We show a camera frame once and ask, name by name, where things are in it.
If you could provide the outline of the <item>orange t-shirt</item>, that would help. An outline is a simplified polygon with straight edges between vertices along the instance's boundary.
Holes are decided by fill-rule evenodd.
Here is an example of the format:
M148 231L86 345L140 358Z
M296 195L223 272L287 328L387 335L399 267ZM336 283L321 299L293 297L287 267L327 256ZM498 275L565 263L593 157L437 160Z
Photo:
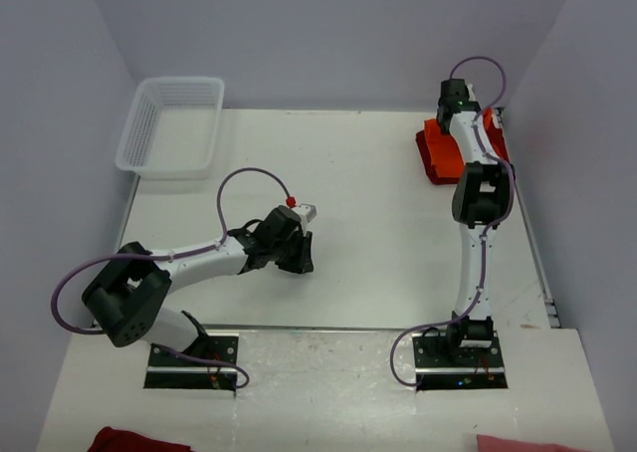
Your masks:
M509 160L498 113L497 110L488 109L483 124L495 153ZM426 119L423 129L416 133L415 141L429 180L435 185L456 184L464 167L462 155L452 136L442 133L437 120Z

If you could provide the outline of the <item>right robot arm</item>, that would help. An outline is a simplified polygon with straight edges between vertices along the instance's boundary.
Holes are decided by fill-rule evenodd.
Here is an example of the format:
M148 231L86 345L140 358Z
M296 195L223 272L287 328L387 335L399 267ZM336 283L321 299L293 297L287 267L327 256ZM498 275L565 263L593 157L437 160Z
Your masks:
M457 365L469 363L480 348L492 347L490 260L497 229L514 200L511 165L494 149L483 115L464 80L441 83L436 120L455 140L463 166L451 207L461 237L460 286L444 340L446 357Z

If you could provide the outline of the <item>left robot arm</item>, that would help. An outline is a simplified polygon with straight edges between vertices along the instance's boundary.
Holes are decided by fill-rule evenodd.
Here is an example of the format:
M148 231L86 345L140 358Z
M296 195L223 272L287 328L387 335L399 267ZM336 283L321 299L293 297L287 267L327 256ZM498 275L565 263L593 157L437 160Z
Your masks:
M166 261L152 260L140 243L129 243L87 286L82 301L114 346L143 340L171 349L186 365L197 364L207 351L205 330L192 315L166 308L166 297L269 264L292 274L312 272L313 233L308 225L316 216L313 205L280 205L255 228L230 230L211 250L188 255L181 249Z

